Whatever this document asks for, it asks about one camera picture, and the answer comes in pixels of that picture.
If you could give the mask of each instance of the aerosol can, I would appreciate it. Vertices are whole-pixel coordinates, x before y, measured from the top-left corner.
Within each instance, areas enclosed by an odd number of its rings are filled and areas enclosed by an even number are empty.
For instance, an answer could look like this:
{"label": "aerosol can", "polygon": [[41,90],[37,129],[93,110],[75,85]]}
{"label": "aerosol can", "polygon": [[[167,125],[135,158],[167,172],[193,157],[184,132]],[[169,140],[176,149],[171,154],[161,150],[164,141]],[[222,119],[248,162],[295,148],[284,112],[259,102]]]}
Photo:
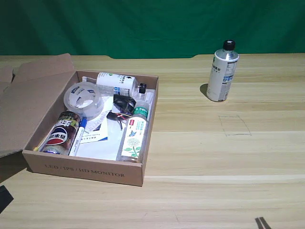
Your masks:
{"label": "aerosol can", "polygon": [[215,102],[227,99],[235,73],[238,53],[234,51],[235,41],[226,40],[223,48],[215,52],[210,74],[207,96]]}

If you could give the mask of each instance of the paper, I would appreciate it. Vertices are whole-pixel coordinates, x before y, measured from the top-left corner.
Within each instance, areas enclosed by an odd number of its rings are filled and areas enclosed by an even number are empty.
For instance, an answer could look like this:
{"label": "paper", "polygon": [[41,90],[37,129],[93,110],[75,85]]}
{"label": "paper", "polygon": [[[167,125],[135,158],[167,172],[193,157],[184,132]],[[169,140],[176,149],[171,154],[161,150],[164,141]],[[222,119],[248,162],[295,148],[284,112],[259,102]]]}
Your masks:
{"label": "paper", "polygon": [[95,130],[99,125],[101,125],[103,120],[106,119],[106,116],[109,113],[109,111],[112,109],[113,96],[105,96],[102,99],[103,99],[103,103],[104,103],[103,110],[96,118],[87,122],[87,125],[85,128],[85,134],[89,134],[90,132]]}
{"label": "paper", "polygon": [[121,130],[120,124],[116,121],[109,119],[105,121],[108,124],[108,140],[80,144],[77,156],[116,160],[124,130]]}
{"label": "paper", "polygon": [[84,132],[81,138],[81,144],[88,142],[104,141],[108,139],[108,125],[105,118],[102,123],[89,133]]}

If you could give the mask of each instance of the cardboard box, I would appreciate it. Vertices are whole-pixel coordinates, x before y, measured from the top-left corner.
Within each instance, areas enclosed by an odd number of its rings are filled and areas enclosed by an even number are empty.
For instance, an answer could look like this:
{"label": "cardboard box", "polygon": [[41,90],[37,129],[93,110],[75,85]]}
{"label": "cardboard box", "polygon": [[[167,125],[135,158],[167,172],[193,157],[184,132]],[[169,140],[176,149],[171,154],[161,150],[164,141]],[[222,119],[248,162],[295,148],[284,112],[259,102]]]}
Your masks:
{"label": "cardboard box", "polygon": [[75,71],[69,54],[21,65],[1,98],[0,153],[23,150],[23,156],[35,173],[142,186],[157,103],[157,76],[131,75],[146,83],[148,89],[156,90],[141,163],[33,151],[66,109],[65,91],[83,76],[97,78],[97,75],[98,72]]}
{"label": "cardboard box", "polygon": [[[0,69],[0,100],[1,96],[3,95],[4,91],[8,89],[11,82],[13,80],[13,68],[10,66],[6,66]],[[9,155],[9,152],[1,152],[0,151],[0,158]]]}
{"label": "cardboard box", "polygon": [[6,66],[0,69],[0,97],[13,79],[13,68]]}

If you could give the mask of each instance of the bottle with green leaf label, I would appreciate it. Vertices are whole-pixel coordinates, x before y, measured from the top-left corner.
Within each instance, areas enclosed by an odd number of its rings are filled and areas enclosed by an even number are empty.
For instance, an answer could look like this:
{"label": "bottle with green leaf label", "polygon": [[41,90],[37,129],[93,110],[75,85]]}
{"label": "bottle with green leaf label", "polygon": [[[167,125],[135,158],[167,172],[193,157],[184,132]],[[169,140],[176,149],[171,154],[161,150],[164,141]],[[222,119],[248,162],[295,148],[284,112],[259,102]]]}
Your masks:
{"label": "bottle with green leaf label", "polygon": [[137,101],[132,117],[127,120],[123,146],[117,160],[141,162],[144,150],[144,138],[147,127],[149,104],[144,100]]}

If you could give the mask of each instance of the scissors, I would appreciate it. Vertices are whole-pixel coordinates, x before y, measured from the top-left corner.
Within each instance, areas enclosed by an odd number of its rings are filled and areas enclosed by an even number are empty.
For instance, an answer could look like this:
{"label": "scissors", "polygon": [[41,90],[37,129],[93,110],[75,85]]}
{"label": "scissors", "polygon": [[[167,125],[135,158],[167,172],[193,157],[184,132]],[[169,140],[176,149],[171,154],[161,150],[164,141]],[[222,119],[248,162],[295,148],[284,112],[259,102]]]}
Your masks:
{"label": "scissors", "polygon": [[258,229],[272,229],[263,217],[255,218]]}

